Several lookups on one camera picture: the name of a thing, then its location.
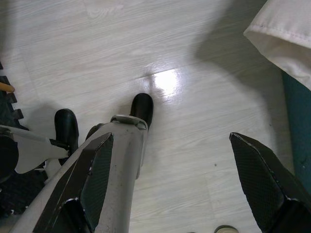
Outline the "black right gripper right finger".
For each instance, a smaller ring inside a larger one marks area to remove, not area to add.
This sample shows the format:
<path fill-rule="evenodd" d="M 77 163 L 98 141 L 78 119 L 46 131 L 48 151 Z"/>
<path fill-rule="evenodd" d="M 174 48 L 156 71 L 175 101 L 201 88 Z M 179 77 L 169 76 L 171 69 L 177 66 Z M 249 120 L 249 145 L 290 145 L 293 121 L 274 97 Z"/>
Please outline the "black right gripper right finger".
<path fill-rule="evenodd" d="M 309 233 L 311 196 L 302 183 L 259 141 L 232 132 L 242 190 L 263 233 Z"/>

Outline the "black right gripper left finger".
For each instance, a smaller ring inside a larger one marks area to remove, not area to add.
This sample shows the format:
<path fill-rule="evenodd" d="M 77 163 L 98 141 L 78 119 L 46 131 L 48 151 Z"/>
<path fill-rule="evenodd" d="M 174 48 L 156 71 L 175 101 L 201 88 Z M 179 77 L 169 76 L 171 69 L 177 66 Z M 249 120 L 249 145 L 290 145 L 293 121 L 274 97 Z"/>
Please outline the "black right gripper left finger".
<path fill-rule="evenodd" d="M 55 186 L 35 233 L 93 233 L 108 185 L 114 137 L 92 140 Z"/>

